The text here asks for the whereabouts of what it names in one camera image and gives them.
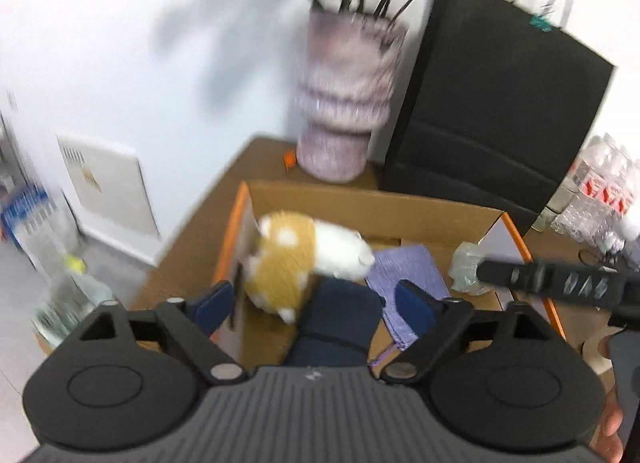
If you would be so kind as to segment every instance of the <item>tag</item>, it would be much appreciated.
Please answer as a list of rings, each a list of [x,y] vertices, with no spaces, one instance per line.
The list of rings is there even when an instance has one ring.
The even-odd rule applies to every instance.
[[[549,24],[543,16],[532,15],[529,24],[545,33],[550,32],[553,29],[551,24]]]

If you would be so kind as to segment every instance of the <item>yellow and white plush toy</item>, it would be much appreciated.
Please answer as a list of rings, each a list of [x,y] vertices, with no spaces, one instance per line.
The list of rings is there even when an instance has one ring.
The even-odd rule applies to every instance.
[[[258,252],[246,263],[244,290],[258,308],[287,324],[298,317],[311,273],[359,281],[375,261],[356,231],[295,212],[263,216],[258,228]]]

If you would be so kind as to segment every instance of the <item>vase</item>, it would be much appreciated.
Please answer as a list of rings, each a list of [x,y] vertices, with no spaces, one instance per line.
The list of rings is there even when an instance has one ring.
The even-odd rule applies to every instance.
[[[319,180],[350,182],[366,165],[371,133],[389,119],[406,29],[384,19],[313,10],[295,104],[309,121],[300,166]]]
[[[309,122],[298,139],[298,163],[322,182],[347,183],[367,165],[371,133],[336,132]]]

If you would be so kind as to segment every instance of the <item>screw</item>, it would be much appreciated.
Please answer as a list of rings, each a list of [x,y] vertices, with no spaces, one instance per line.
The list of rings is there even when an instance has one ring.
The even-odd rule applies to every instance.
[[[210,372],[216,380],[236,380],[244,373],[238,364],[218,364],[213,366]]]

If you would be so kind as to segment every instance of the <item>purple towel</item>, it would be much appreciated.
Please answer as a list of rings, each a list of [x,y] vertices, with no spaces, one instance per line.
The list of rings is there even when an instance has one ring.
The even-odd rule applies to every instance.
[[[381,250],[375,252],[375,256],[376,262],[365,280],[386,300],[382,316],[391,338],[404,351],[417,336],[396,310],[396,284],[407,279],[438,300],[450,297],[450,293],[429,250],[423,245]]]

